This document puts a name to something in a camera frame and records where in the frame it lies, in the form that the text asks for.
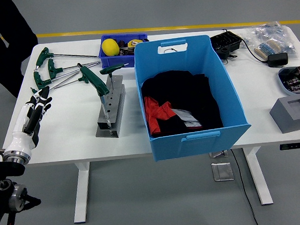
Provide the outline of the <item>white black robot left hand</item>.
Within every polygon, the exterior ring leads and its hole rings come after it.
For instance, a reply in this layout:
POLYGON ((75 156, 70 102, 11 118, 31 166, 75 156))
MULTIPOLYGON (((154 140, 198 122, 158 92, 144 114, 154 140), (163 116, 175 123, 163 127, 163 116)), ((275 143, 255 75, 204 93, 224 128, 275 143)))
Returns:
POLYGON ((40 122, 51 107, 49 92, 48 86, 42 88, 22 107, 14 125, 11 144, 4 150, 5 161, 15 158, 30 160, 39 141, 40 122))

